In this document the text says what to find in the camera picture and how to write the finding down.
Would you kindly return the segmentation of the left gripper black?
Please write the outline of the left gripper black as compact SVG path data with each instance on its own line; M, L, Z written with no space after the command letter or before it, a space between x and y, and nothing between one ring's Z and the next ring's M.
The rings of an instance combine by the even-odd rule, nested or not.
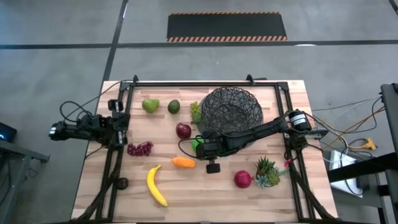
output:
M117 131L117 146L125 146L127 144L126 131L129 127L131 115L123 113L124 105L120 100L109 100L108 109L112 112L111 129Z

